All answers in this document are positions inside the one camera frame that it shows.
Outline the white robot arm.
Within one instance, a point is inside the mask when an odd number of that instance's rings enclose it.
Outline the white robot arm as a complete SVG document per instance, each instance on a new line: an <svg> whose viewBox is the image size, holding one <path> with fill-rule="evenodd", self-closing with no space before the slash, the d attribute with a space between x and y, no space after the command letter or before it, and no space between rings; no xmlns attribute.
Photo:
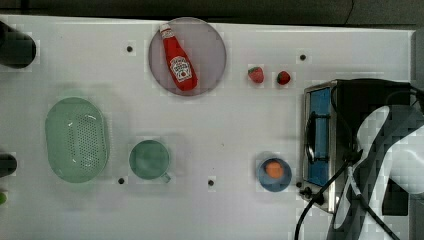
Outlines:
<svg viewBox="0 0 424 240"><path fill-rule="evenodd" d="M388 183L409 194L423 194L423 113L413 106L380 107L361 123L362 156L347 180L327 240L401 240L385 221Z"/></svg>

